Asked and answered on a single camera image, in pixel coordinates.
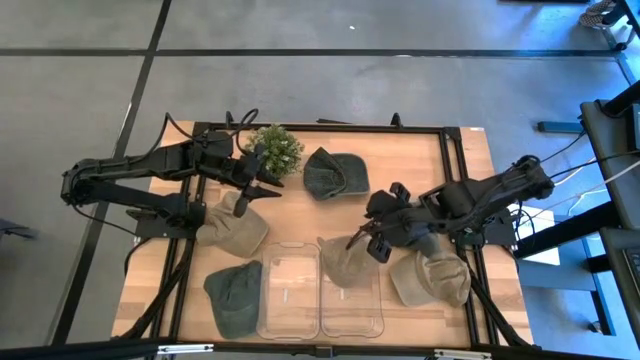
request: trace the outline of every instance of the clear plastic bin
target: clear plastic bin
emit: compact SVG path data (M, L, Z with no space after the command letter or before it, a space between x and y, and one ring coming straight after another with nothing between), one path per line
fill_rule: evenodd
M341 288L323 274L321 324L322 332L327 336L374 338L384 331L378 269L364 280L355 286Z
M257 332L269 340L308 340L320 331L320 257L313 244L265 247Z

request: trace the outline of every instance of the potted plant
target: potted plant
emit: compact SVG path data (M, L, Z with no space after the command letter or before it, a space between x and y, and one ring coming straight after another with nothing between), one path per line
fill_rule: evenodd
M264 166L276 178L300 171L304 145L295 136L278 124L253 131L248 138L247 150L253 151L257 144L265 146Z

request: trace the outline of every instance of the dark green cap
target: dark green cap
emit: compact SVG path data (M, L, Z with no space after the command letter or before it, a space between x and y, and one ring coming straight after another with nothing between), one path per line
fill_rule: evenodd
M329 154L316 150L304 166L303 183L314 199L369 192L369 177L364 161L354 154Z
M225 339L256 332L260 311L262 264L248 264L215 272L204 281L218 331Z

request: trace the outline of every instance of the gray floor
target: gray floor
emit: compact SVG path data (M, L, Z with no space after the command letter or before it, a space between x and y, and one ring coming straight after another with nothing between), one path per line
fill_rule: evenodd
M146 48L160 3L7 0L0 4L0 47ZM160 47L606 49L599 31L576 26L583 9L489 0L174 0ZM635 49L628 52L631 60L640 58ZM37 241L5 237L0 244L0 348L47 339L86 224L59 199L60 174L82 158L112 153L141 63L135 57L0 57L0 217L40 231ZM410 125L485 127L494 166L502 170L522 154L544 156L572 140L539 134L535 122L574 120L580 102L626 86L617 64L601 58L157 58L128 152L148 148L165 111L216 121L226 110L239 116L258 107L264 122L323 117L358 124L386 124L397 111ZM552 173L591 156L584 139L546 169ZM587 168L551 199L531 205L548 205L600 181L597 168ZM145 188L148 181L128 184ZM606 194L588 197L574 213L605 200ZM108 219L133 227L116 207ZM130 246L129 236L103 230L70 341L109 337ZM595 320L587 293L525 288L536 343L640 357L610 274L603 282L616 337L585 330Z

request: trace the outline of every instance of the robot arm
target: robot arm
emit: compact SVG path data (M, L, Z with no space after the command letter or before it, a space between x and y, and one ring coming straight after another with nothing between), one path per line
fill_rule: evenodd
M409 202L409 191L400 183L391 194L378 191L367 204L370 218L361 232L371 235L367 251L386 263L392 247L422 250L430 233L454 236L460 231L479 232L485 220L515 201L544 199L551 195L553 182L544 173L540 160L524 156L507 171L484 180L447 183ZM353 244L359 236L354 236Z
M279 193L252 185L258 180L282 187L262 166L260 145L234 159L233 140L225 132L205 132L192 140L160 147L144 155L118 159L85 159L63 174L60 196L72 206L107 201L130 206L128 214L138 220L136 235L141 237L185 237L195 234L204 222L205 205L189 202L184 194L158 195L114 181L157 177L181 181L200 175L233 186L241 191L234 215L244 214L250 201L278 197ZM149 226L140 226L141 222Z

